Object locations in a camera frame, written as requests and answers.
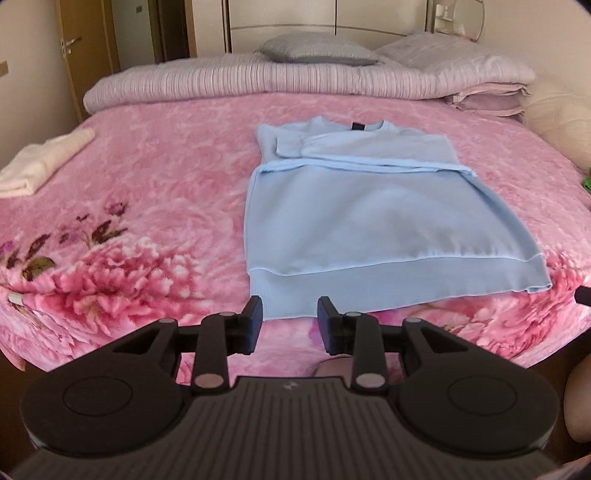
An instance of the pink blanket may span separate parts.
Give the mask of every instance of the pink blanket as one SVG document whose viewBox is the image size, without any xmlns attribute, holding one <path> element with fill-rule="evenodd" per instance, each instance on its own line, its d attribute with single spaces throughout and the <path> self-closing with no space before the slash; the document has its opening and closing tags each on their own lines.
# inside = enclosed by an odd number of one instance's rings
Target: pink blanket
<svg viewBox="0 0 591 480">
<path fill-rule="evenodd" d="M 190 325 L 240 311 L 246 187 L 260 159 L 255 127 L 317 115 L 448 135 L 546 254 L 549 291 L 444 300 L 380 312 L 382 322 L 420 316 L 525 366 L 589 327 L 573 292 L 591 273 L 591 197 L 543 140 L 516 122 L 435 101 L 269 93 L 102 111 L 85 123 L 95 141 L 37 194 L 0 201 L 4 354 L 47 370 L 161 317 Z M 311 319 L 273 320 L 257 351 L 234 356 L 230 368 L 305 375 L 324 358 Z M 186 361 L 180 379 L 188 373 Z"/>
</svg>

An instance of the metal pin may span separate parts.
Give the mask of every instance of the metal pin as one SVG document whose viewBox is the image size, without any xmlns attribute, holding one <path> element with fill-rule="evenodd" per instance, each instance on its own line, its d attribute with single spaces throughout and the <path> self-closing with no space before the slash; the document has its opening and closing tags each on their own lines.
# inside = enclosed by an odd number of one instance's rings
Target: metal pin
<svg viewBox="0 0 591 480">
<path fill-rule="evenodd" d="M 195 377 L 194 383 L 201 388 L 217 388 L 223 385 L 223 377 L 218 374 L 201 374 Z"/>
<path fill-rule="evenodd" d="M 355 382 L 363 388 L 379 388 L 386 383 L 386 379 L 380 374 L 361 374 Z"/>
</svg>

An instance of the wall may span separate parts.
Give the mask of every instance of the wall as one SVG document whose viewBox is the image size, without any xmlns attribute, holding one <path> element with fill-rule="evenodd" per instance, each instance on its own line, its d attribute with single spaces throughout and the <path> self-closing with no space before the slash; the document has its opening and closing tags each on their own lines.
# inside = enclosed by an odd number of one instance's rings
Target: wall
<svg viewBox="0 0 591 480">
<path fill-rule="evenodd" d="M 121 69 L 155 63 L 148 0 L 113 0 L 113 20 Z"/>
<path fill-rule="evenodd" d="M 485 0 L 480 42 L 591 96 L 591 15 L 575 0 Z"/>
<path fill-rule="evenodd" d="M 0 2 L 0 166 L 77 124 L 59 45 L 53 0 Z"/>
</svg>

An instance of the folded towel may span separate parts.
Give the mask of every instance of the folded towel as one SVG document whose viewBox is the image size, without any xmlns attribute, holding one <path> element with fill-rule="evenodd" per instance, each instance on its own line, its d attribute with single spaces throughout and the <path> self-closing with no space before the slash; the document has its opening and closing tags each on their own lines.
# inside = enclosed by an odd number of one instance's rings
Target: folded towel
<svg viewBox="0 0 591 480">
<path fill-rule="evenodd" d="M 0 198 L 32 195 L 94 137 L 94 130 L 82 128 L 43 145 L 26 146 L 0 171 Z"/>
</svg>

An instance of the gray pillow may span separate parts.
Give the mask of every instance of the gray pillow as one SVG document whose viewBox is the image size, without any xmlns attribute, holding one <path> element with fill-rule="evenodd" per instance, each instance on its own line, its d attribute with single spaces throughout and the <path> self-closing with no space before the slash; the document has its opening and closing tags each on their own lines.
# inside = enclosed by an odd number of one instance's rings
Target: gray pillow
<svg viewBox="0 0 591 480">
<path fill-rule="evenodd" d="M 329 33 L 286 33 L 267 40 L 259 51 L 270 60 L 282 63 L 340 63 L 361 67 L 379 61 L 371 50 Z"/>
</svg>

